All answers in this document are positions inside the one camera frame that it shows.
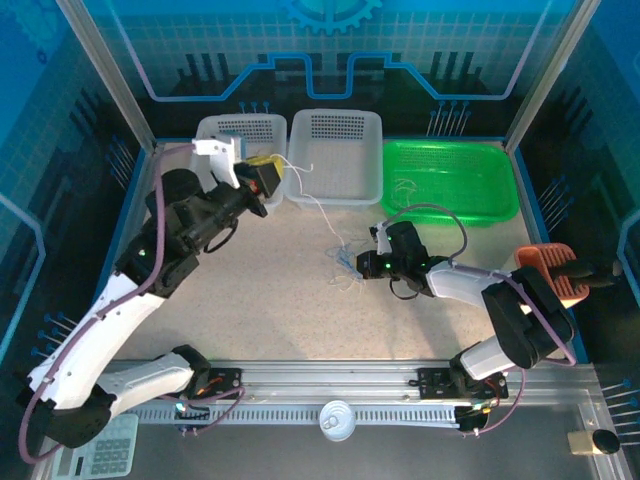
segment black bracket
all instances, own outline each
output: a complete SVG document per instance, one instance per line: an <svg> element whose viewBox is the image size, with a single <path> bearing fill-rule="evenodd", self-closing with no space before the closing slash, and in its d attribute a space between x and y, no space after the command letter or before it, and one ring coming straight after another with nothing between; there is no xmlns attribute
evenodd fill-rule
<svg viewBox="0 0 640 480"><path fill-rule="evenodd" d="M496 395L499 398L509 397L507 382L500 372L470 385L461 385L459 379L453 378L450 368L418 368L417 373L418 379L409 380L409 386L418 387L421 400L490 400Z"/></svg>
<svg viewBox="0 0 640 480"><path fill-rule="evenodd" d="M232 388L242 386L242 369L240 368L216 368L212 367L209 370L208 376L208 390L203 393L200 398L212 397L221 393L227 392ZM225 399L235 400L238 398L238 393L229 395Z"/></svg>

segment white string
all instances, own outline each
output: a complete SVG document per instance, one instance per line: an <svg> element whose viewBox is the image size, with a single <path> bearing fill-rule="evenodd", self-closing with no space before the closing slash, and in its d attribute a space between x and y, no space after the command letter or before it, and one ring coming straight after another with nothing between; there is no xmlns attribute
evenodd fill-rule
<svg viewBox="0 0 640 480"><path fill-rule="evenodd" d="M342 237L338 234L338 232L335 231L335 229L333 228L333 225L331 225L331 222L329 221L329 217L327 217L327 214L324 211L324 208L322 208L322 205L320 204L320 202L318 201L318 199L312 195L309 195L308 193L303 193L302 192L302 177L300 176L300 172L298 170L303 170L300 167L296 167L294 165L291 164L291 162L289 160L287 160L286 158L284 158L282 155L280 155L279 153L274 153L271 155L272 157L278 157L279 159L281 159L283 162L285 162L289 168L291 170L293 170L296 174L296 177L298 177L298 184L300 185L300 195L302 195L303 197L307 197L310 198L311 200L313 200L314 202L316 202L316 205L318 205L318 208L320 209L320 212L322 212L322 216L324 217L325 222L327 222L327 225L329 225L329 230L331 230L331 232L338 237L338 240L340 240L340 244L342 245L342 247L345 247L345 243L344 240L342 239ZM307 172L311 172L313 171L313 164L311 164L311 168L310 170L308 170Z"/></svg>
<svg viewBox="0 0 640 480"><path fill-rule="evenodd" d="M325 254L332 258L333 260L335 260L335 262L340 265L342 268L346 269L350 275L336 275L335 271L334 271L334 275L333 278L329 281L329 285L332 286L337 286L340 287L341 285L344 284L344 282L340 281L340 278L349 278L351 280L351 283L349 284L349 286L347 288L340 288L340 291L342 292L346 292L348 291L354 283L357 283L360 285L360 293L362 293L362 288L364 287L364 279L362 278L362 274L360 272L358 272L355 267L353 266L353 261L355 261L355 253L353 253L353 251L351 250L350 246L351 243L345 243L344 239L342 238L342 236L340 236L340 234L338 232L336 232L336 230L333 228L333 225L331 225L331 222L329 221L329 217L327 217L326 212L324 211L324 208L322 207L322 204L318 201L317 198L315 198L313 195L309 195L307 193L304 193L302 191L303 187L302 187L302 177L300 176L300 172L305 172L305 173L310 173L313 171L313 164L311 164L308 170L302 168L302 167L297 167L295 165L292 165L291 162L289 162L289 160L287 160L284 156L278 154L278 153L274 153L271 155L272 157L277 157L279 159L281 159L283 162L286 163L286 166L284 168L289 168L291 170L293 170L296 174L296 177L298 177L298 185L300 187L300 195L302 195L303 197L307 197L310 198L311 200L313 200L315 202L315 204L318 206L318 208L320 209L320 212L322 213L322 216L324 217L325 222L327 222L327 225L329 226L329 230L331 230L331 233L333 233L338 240L340 240L340 247L334 247L334 248L330 248L328 250L325 251Z"/></svg>
<svg viewBox="0 0 640 480"><path fill-rule="evenodd" d="M396 194L394 195L396 198L396 202L400 205L401 203L398 201L399 199L397 195L401 190L407 192L407 204L405 206L408 207L409 205L411 205L411 195L418 191L418 185L416 184L416 182L414 182L413 180L409 180L408 178L399 178L396 180L396 185L393 189L393 193Z"/></svg>

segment green plastic basket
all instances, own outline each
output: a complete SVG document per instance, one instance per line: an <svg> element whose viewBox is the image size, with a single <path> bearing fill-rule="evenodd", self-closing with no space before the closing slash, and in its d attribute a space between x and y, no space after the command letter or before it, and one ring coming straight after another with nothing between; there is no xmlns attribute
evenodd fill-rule
<svg viewBox="0 0 640 480"><path fill-rule="evenodd" d="M490 145L398 140L384 147L381 205L391 215L409 205L435 203L465 225L488 227L519 209L509 157ZM452 224L446 214L417 209L402 216L415 223Z"/></svg>

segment speckled table surface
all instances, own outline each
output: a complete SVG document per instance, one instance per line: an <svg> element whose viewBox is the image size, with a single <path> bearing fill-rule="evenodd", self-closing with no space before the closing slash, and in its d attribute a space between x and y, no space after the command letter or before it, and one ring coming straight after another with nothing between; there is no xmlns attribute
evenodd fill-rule
<svg viewBox="0 0 640 480"><path fill-rule="evenodd" d="M176 156L166 168L187 166L188 157ZM367 242L356 253L374 248L368 229L386 218L379 206L328 216L345 241ZM461 245L456 227L418 231L432 255L448 255ZM518 213L490 228L469 229L469 247L459 259L511 268L514 249L527 243ZM210 359L450 358L493 335L482 309L457 301L401 301L384 280L341 291L330 284L341 270L325 254L338 245L319 211L303 211L286 199L267 218L246 213L232 241L198 257L200 266L117 358L153 358L184 343Z"/></svg>

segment white plastic basket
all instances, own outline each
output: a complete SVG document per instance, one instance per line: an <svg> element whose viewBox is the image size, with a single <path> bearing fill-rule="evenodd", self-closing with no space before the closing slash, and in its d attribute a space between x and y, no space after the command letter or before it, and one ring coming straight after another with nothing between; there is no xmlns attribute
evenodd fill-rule
<svg viewBox="0 0 640 480"><path fill-rule="evenodd" d="M382 120L360 110L301 110L293 118L288 160L302 191L323 205L361 210L382 198ZM287 174L284 194L301 208L317 208Z"/></svg>
<svg viewBox="0 0 640 480"><path fill-rule="evenodd" d="M234 115L216 115L204 118L198 124L196 140L211 138L216 133L234 133L241 135L247 142L247 155L287 154L287 121L280 115L266 113L247 113ZM189 168L198 175L205 192L216 186L209 169L209 158L191 155ZM267 200L265 207L272 213L282 203L283 182Z"/></svg>

